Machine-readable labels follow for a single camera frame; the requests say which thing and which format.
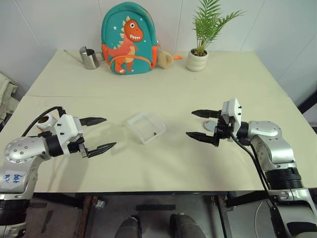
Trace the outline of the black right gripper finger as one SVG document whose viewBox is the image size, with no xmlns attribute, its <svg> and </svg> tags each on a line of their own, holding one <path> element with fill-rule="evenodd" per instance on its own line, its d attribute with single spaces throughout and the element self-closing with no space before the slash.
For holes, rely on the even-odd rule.
<svg viewBox="0 0 317 238">
<path fill-rule="evenodd" d="M 192 111 L 191 114 L 196 115 L 201 118 L 215 118 L 217 119 L 220 115 L 220 111 L 215 110 L 195 110 Z"/>
<path fill-rule="evenodd" d="M 218 139 L 214 136 L 206 135 L 202 132 L 186 132 L 189 137 L 203 143 L 212 144 L 213 146 L 218 146 Z"/>
</svg>

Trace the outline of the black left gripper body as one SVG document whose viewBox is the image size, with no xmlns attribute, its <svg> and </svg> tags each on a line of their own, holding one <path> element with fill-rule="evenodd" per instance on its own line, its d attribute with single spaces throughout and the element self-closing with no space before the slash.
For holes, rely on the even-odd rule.
<svg viewBox="0 0 317 238">
<path fill-rule="evenodd" d="M 83 136 L 80 136 L 76 141 L 71 141 L 68 143 L 67 148 L 70 154 L 80 153 L 83 158 L 88 158 L 89 152 L 84 145 L 85 139 Z"/>
</svg>

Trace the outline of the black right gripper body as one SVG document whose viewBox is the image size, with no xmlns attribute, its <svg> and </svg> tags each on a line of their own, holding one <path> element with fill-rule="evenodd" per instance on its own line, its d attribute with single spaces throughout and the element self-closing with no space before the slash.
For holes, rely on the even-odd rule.
<svg viewBox="0 0 317 238">
<path fill-rule="evenodd" d="M 217 125 L 214 129 L 214 146 L 218 147 L 221 139 L 230 139 L 231 133 L 234 131 L 235 118 L 229 117 L 228 122 L 221 115 L 221 110 L 217 111 Z"/>
</svg>

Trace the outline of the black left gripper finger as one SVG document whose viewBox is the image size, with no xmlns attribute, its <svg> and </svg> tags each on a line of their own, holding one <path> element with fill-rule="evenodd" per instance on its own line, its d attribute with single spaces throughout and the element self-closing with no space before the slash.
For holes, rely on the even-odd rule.
<svg viewBox="0 0 317 238">
<path fill-rule="evenodd" d="M 101 117 L 88 117 L 88 118 L 82 118 L 79 119 L 82 126 L 93 126 L 102 122 L 107 121 L 105 118 Z"/>
<path fill-rule="evenodd" d="M 116 145 L 116 142 L 112 142 L 112 143 L 100 145 L 96 149 L 91 150 L 91 151 L 86 150 L 87 157 L 91 158 L 91 157 L 100 155 L 102 153 L 105 153 L 106 151 L 108 151 L 109 149 L 111 149 L 115 145 Z"/>
</svg>

